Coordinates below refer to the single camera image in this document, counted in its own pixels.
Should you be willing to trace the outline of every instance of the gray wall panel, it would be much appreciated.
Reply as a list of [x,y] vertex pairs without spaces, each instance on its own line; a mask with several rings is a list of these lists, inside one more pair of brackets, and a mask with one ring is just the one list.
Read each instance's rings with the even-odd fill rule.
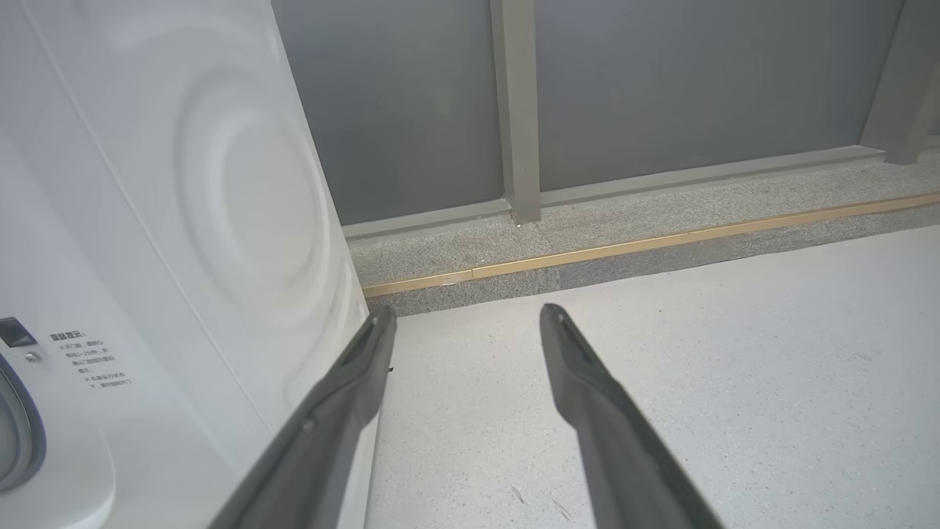
[[486,0],[274,0],[339,218],[503,196]]
[[539,0],[542,190],[855,144],[900,0]]

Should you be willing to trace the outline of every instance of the scratch on floor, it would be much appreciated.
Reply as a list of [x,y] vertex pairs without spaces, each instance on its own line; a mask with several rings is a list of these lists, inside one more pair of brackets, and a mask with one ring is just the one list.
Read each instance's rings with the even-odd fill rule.
[[526,505],[525,500],[523,499],[523,494],[512,485],[510,485],[509,488],[512,489],[512,495],[515,496],[517,500],[522,502],[523,505]]
[[558,512],[561,513],[561,516],[565,517],[565,520],[567,521],[572,520],[572,513],[568,512],[568,509],[566,509],[564,505],[555,501],[555,498],[552,498],[552,503],[555,504],[556,507],[558,507]]

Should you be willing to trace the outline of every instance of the washing machine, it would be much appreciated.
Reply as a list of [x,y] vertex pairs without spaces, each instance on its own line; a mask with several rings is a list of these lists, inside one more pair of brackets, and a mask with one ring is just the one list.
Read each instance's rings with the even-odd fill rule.
[[270,4],[0,4],[0,524],[205,526],[366,315]]

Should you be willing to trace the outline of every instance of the vertical metal post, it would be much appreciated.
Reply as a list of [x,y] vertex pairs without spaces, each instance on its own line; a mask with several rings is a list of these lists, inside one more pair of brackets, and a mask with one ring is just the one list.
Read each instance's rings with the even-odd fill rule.
[[905,0],[860,144],[917,161],[940,99],[940,2]]
[[541,218],[535,0],[490,0],[503,182],[519,224]]

